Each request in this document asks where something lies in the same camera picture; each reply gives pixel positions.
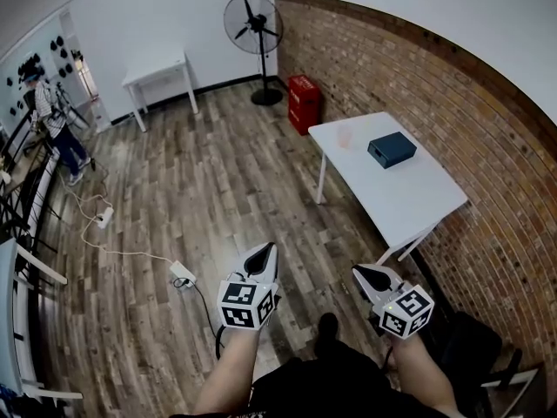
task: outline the white cable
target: white cable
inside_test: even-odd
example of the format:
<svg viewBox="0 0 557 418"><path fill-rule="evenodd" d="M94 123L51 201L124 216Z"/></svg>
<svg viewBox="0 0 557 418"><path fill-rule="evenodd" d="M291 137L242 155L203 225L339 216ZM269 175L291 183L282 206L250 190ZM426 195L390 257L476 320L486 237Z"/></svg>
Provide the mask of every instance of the white cable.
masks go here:
<svg viewBox="0 0 557 418"><path fill-rule="evenodd" d="M174 263L172 260L167 259L166 257L159 257L157 255L152 255L149 253L141 253L141 252L136 252L136 253L121 253L119 251L109 251L105 248L103 248L100 245L93 245L92 243L90 243L89 241L87 241L84 237L85 232L87 232L87 229L89 229L89 226L91 225L91 223L95 221L95 219L90 219L89 223L87 224L87 226L85 227L85 229L81 232L81 240L83 240L87 245L92 246L92 247L96 247L97 249L100 249L101 251L107 253L107 254L119 254L119 255L146 255L147 257L151 257L152 259L159 259L159 260L165 260L168 263L170 263L171 265Z"/></svg>
<svg viewBox="0 0 557 418"><path fill-rule="evenodd" d="M79 207L79 210L81 211L81 213L83 214L83 216L87 219L90 220L94 220L95 218L90 217L89 215L87 215L84 210L83 207L81 207L81 203L79 203L79 201L81 201L82 203L89 203L90 201L92 201L93 199L101 199L104 203L106 203L106 205L110 206L112 209L114 209L114 206L112 205L112 203L110 201L106 201L106 199L104 199L104 197L100 194L98 195L93 195L90 198L87 199L82 199L81 197L78 197L65 183L64 183L64 178L62 177L62 174L60 173L60 171L58 169L56 169L56 171L58 172L58 175L60 176L60 179L62 180L62 186L64 187L64 190L67 191L67 193L70 193L71 195L73 195L73 197L76 199L77 202L77 206Z"/></svg>
<svg viewBox="0 0 557 418"><path fill-rule="evenodd" d="M107 254L119 254L119 255L145 255L147 257L151 257L152 259L159 259L159 260L165 260L168 263L170 263L171 265L174 263L172 260L167 259L166 257L159 257L157 255L152 255L149 253L141 253L141 252L135 252L135 253L121 253L119 251L109 251L108 249L105 249L104 247L100 246L100 245L93 245L92 243L90 243L89 241L87 241L84 237L85 233L87 232L87 229L89 229L89 226L91 225L91 223L93 221L96 221L97 217L90 217L89 215L87 215L83 208L81 207L81 203L79 203L79 201L81 201L82 203L88 203L90 201L92 201L93 199L101 199L104 203L106 203L106 205L110 206L112 209L114 209L114 206L112 205L112 203L110 201L107 201L106 199L104 199L104 197L100 194L97 195L93 195L92 197L89 197L87 199L82 199L81 197L78 197L65 183L64 183L64 178L62 177L62 174L60 173L60 171L57 169L58 175L60 176L60 179L62 180L62 186L64 187L65 191L67 191L68 193L71 193L71 195L74 196L74 198L76 199L77 202L77 206L79 207L79 211L81 211L82 215L87 218L89 220L89 223L87 224L87 226L85 227L85 229L81 232L81 240L89 246L92 247L96 247L97 249L100 249L101 251L103 251L104 253Z"/></svg>

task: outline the table leg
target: table leg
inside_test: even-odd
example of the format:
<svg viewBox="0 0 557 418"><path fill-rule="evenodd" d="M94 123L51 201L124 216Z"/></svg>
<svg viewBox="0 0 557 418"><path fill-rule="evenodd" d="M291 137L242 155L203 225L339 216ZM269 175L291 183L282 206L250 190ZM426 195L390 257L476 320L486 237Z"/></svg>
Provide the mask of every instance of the table leg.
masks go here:
<svg viewBox="0 0 557 418"><path fill-rule="evenodd" d="M422 233L403 253L402 255L399 257L399 261L401 261L402 259L404 259L409 253L412 252L412 250L419 245L419 243L427 236L427 234L429 234L435 227L437 226L437 224L428 227L424 233Z"/></svg>
<svg viewBox="0 0 557 418"><path fill-rule="evenodd" d="M31 283L29 283L27 280L23 280L21 277L19 277L18 275L14 274L14 280L17 283L21 283L22 285L25 285L27 287L27 289L31 290L31 291L35 291L35 287L31 285Z"/></svg>
<svg viewBox="0 0 557 418"><path fill-rule="evenodd" d="M193 109L193 112L195 114L198 114L198 103L195 101L195 95L193 94L193 88L191 87L190 73L188 72L187 66L188 64L186 62L182 67L182 72L184 73L185 90L190 95L191 108Z"/></svg>
<svg viewBox="0 0 557 418"><path fill-rule="evenodd" d="M27 251L24 247L21 247L21 245L17 245L17 253L33 266L36 266L37 269L50 276L56 282L61 283L62 285L68 285L68 280L62 274L57 273L50 266L46 266L41 260Z"/></svg>
<svg viewBox="0 0 557 418"><path fill-rule="evenodd" d="M133 89L131 88L131 85L128 85L127 87L125 87L125 89L130 94L131 104L133 105L133 114L136 117L139 128L143 133L145 133L147 130L145 129L145 124L143 123L143 119L141 119L141 115L139 114L138 106L136 105L136 100L133 95Z"/></svg>
<svg viewBox="0 0 557 418"><path fill-rule="evenodd" d="M389 248L385 251L385 253L381 256L381 258L379 260L377 260L377 262L375 262L375 265L383 265L385 263L385 261L391 257L391 254L394 253L394 249L393 248Z"/></svg>
<svg viewBox="0 0 557 418"><path fill-rule="evenodd" d="M36 387L36 388L44 388L44 384L39 381L30 381L30 380L21 380L21 382L27 386Z"/></svg>
<svg viewBox="0 0 557 418"><path fill-rule="evenodd" d="M145 99L145 94L139 85L136 85L135 92L138 95L139 102L141 103L141 108L144 114L147 114L147 99Z"/></svg>
<svg viewBox="0 0 557 418"><path fill-rule="evenodd" d="M321 198L323 197L323 184L325 183L325 169L327 167L327 156L323 152L323 158L321 159L321 172L319 173L319 185L317 188L317 199L318 205L321 204Z"/></svg>
<svg viewBox="0 0 557 418"><path fill-rule="evenodd" d="M44 390L33 386L23 385L23 391L28 396L42 396L45 398L57 398L59 400L82 400L84 396L79 392L56 392L54 390Z"/></svg>

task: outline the red box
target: red box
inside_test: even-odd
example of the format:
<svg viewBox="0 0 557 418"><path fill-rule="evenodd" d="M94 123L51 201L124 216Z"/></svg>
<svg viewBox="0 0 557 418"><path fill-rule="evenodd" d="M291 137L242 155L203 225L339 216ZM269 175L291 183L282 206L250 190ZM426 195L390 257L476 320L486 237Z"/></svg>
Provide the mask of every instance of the red box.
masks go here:
<svg viewBox="0 0 557 418"><path fill-rule="evenodd" d="M288 78L288 118L300 135L319 123L321 91L307 76Z"/></svg>

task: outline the power strip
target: power strip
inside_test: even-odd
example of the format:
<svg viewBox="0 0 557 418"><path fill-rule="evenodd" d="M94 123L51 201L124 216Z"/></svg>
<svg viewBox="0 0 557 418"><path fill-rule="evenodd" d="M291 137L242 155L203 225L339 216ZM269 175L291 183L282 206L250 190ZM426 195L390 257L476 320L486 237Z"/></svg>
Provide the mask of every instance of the power strip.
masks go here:
<svg viewBox="0 0 557 418"><path fill-rule="evenodd" d="M97 221L98 228L105 229L111 221L113 214L114 209L112 209L111 207L107 207L106 209L104 209L104 213L98 215L98 217L100 217L100 220Z"/></svg>
<svg viewBox="0 0 557 418"><path fill-rule="evenodd" d="M177 260L171 264L170 270L174 273L174 275L178 279L187 279L188 281L184 283L184 286L188 288L193 287L195 285L195 282L198 279L196 276L190 273L190 271L188 271L184 265L182 265Z"/></svg>

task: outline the blue box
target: blue box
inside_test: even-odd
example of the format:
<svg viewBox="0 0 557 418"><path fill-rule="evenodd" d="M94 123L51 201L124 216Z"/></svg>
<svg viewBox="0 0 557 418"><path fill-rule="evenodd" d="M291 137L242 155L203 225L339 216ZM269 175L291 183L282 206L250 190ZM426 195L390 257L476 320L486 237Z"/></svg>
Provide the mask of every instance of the blue box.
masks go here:
<svg viewBox="0 0 557 418"><path fill-rule="evenodd" d="M416 153L412 144L400 131L369 142L367 151L384 169L406 161Z"/></svg>

